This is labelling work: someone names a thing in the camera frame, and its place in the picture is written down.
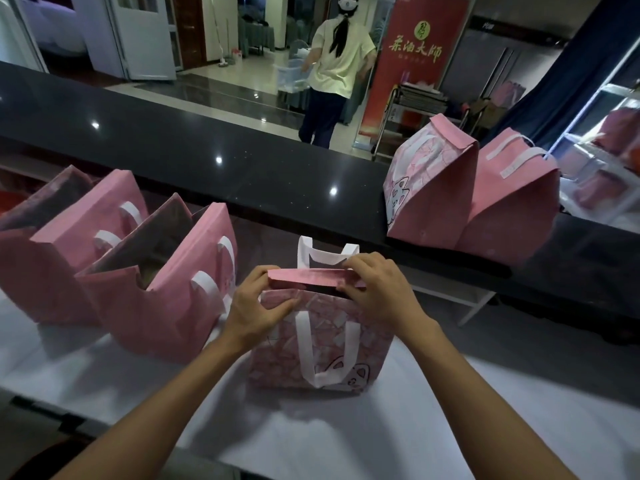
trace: red banner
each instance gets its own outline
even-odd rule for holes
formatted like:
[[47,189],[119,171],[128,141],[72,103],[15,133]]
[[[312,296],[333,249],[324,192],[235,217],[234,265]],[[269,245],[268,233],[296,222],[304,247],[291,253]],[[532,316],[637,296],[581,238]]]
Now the red banner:
[[360,134],[378,136],[389,94],[401,80],[438,83],[464,27],[468,5],[469,0],[396,0]]

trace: yellow circular logo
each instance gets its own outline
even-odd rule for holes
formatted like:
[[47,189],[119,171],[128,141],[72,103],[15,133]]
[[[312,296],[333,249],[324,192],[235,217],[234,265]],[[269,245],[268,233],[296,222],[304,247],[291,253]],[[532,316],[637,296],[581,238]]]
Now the yellow circular logo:
[[423,20],[421,22],[418,22],[418,24],[415,26],[413,34],[415,35],[416,39],[424,40],[428,37],[430,31],[431,26],[426,20]]

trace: woman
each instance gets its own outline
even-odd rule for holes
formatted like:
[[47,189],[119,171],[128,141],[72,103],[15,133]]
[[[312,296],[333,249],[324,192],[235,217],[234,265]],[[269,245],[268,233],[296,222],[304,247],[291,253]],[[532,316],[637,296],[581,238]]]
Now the woman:
[[338,7],[340,15],[318,27],[302,65],[306,72],[317,63],[309,75],[311,97],[298,136],[304,143],[311,143],[313,138],[313,144],[323,148],[329,148],[333,128],[351,97],[356,76],[364,80],[376,60],[376,47],[367,29],[350,20],[358,9],[358,0],[338,0]]
[[[409,348],[476,479],[577,480],[460,355],[440,325],[422,311],[411,285],[393,261],[378,253],[358,254],[343,267],[360,275],[366,288],[345,283],[338,290],[347,293],[368,317],[388,326]],[[267,271],[274,268],[277,266],[255,268],[238,286],[222,334],[53,480],[156,478],[182,430],[222,375],[297,305],[292,299],[272,310],[261,306],[258,297],[269,286]],[[425,408],[431,407],[426,400]],[[428,428],[427,417],[418,416],[416,421]],[[428,454],[429,445],[415,445],[413,453],[419,454],[420,450]]]

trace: dark blue curtain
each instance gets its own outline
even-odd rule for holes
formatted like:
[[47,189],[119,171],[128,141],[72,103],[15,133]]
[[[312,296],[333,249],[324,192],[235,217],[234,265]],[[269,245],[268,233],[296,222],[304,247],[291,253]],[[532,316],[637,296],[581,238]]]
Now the dark blue curtain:
[[550,148],[640,37],[638,14],[640,0],[602,0],[544,78],[483,144],[510,127]]

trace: ponytail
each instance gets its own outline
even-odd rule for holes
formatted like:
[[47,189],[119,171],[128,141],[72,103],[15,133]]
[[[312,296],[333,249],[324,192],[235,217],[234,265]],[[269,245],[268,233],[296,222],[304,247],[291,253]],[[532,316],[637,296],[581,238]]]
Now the ponytail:
[[340,57],[344,46],[347,45],[347,35],[349,33],[349,17],[343,17],[338,26],[333,29],[333,43],[329,49],[329,53],[335,50],[335,56]]

